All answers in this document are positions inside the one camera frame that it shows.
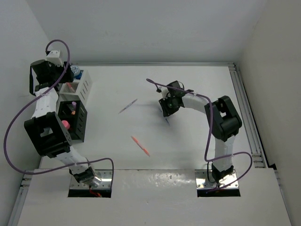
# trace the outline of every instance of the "purple cable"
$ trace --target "purple cable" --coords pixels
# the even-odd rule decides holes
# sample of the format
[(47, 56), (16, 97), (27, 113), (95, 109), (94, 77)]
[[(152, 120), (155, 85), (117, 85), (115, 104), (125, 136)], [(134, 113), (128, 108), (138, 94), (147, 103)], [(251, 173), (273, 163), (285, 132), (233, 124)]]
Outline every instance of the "purple cable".
[[(48, 51), (48, 47), (50, 46), (50, 44), (52, 44), (53, 42), (61, 42), (62, 44), (65, 45), (66, 49), (67, 49), (67, 54), (68, 54), (68, 57), (67, 57), (67, 64), (61, 74), (61, 76), (57, 79), (57, 81), (51, 86), (49, 87), (49, 89), (47, 89), (43, 94), (46, 94), (48, 93), (53, 87), (55, 87), (59, 82), (60, 80), (63, 78), (64, 74), (66, 73), (67, 71), (67, 68), (70, 64), (70, 50), (69, 50), (69, 47), (68, 45), (60, 40), (60, 39), (55, 39), (55, 40), (52, 40), (50, 41), (50, 43), (47, 44), (46, 46), (46, 51)], [(72, 164), (68, 164), (68, 165), (64, 165), (64, 166), (60, 166), (60, 167), (57, 167), (57, 168), (54, 168), (54, 169), (48, 169), (48, 170), (45, 170), (45, 171), (42, 171), (42, 172), (26, 172), (26, 171), (23, 171), (19, 168), (17, 168), (16, 166), (13, 165), (13, 163), (10, 161), (9, 157), (8, 157), (8, 152), (7, 152), (7, 147), (6, 147), (6, 144), (7, 144), (7, 139), (8, 139), (8, 133), (12, 127), (12, 125), (14, 124), (14, 122), (16, 121), (16, 119), (20, 116), (20, 114), (27, 108), (29, 107), (32, 103), (36, 102), (38, 99), (40, 99), (42, 97), (42, 95), (34, 98), (32, 101), (30, 101), (28, 104), (26, 104), (16, 115), (15, 117), (13, 118), (13, 120), (10, 122), (10, 124), (8, 125), (8, 128), (5, 132), (5, 136), (4, 136), (4, 141), (3, 141), (3, 150), (4, 150), (4, 155), (5, 155), (5, 158), (6, 158), (6, 161), (8, 162), (8, 164), (10, 165), (11, 168), (13, 168), (15, 171), (19, 172), (19, 173), (23, 173), (23, 174), (27, 174), (27, 175), (38, 175), (38, 174), (43, 174), (43, 173), (49, 173), (49, 172), (53, 172), (55, 170), (60, 170), (60, 169), (63, 169), (63, 168), (66, 168), (66, 167), (69, 167), (69, 166), (73, 166), (74, 163)], [(113, 163), (113, 160), (111, 158), (102, 158), (102, 159), (98, 159), (98, 160), (94, 160), (94, 161), (87, 161), (87, 162), (78, 162), (77, 164), (89, 164), (89, 163), (94, 163), (94, 162), (98, 162), (98, 161), (103, 161), (103, 160), (110, 160), (111, 163), (112, 163), (112, 181), (111, 181), (111, 188), (112, 188), (112, 184), (113, 184), (113, 176), (114, 176), (114, 163)]]
[[(187, 93), (187, 94), (195, 95), (193, 92), (189, 92), (189, 91), (186, 91), (186, 90), (183, 90), (183, 89), (179, 89), (179, 88), (175, 88), (175, 87), (171, 87), (171, 86), (162, 85), (162, 84), (154, 82), (151, 79), (146, 79), (146, 80), (148, 82), (154, 84), (157, 87), (157, 89), (158, 89), (158, 86), (162, 86), (162, 87), (166, 87), (166, 88), (169, 88), (169, 89), (174, 89), (174, 90), (177, 90), (177, 91), (181, 91), (181, 92), (184, 92), (184, 93)], [(212, 108), (212, 102), (211, 102), (210, 98), (207, 97), (207, 96), (204, 96), (204, 95), (201, 95), (201, 94), (196, 94), (196, 96), (198, 96), (200, 98), (205, 98), (209, 102), (209, 109), (210, 109), (209, 134), (208, 134), (207, 145), (206, 145), (206, 149), (205, 149), (205, 157), (204, 157), (205, 161), (206, 162), (211, 162), (211, 161), (215, 161), (215, 160), (219, 160), (219, 159), (231, 157), (232, 154), (228, 154), (228, 155), (219, 156), (219, 157), (216, 157), (216, 158), (213, 158), (213, 159), (207, 159), (208, 150), (209, 150), (209, 146), (210, 146), (210, 139), (211, 139), (211, 134), (212, 134), (212, 129), (213, 129), (213, 108)], [(217, 191), (217, 190), (220, 190), (222, 188), (225, 188), (225, 187), (233, 184), (234, 182), (240, 180), (242, 177), (244, 177), (250, 171), (250, 169), (252, 167), (252, 164), (253, 164), (253, 160), (252, 160), (251, 154), (248, 153), (248, 152), (237, 152), (237, 153), (234, 153), (233, 155), (238, 155), (238, 154), (247, 154), (250, 157), (251, 163), (250, 163), (250, 166), (248, 167), (248, 169), (241, 176), (239, 176), (235, 181), (233, 181), (233, 182), (231, 182), (231, 183), (229, 183), (227, 185), (224, 185), (223, 187), (210, 189), (207, 192), (213, 192), (213, 191)]]

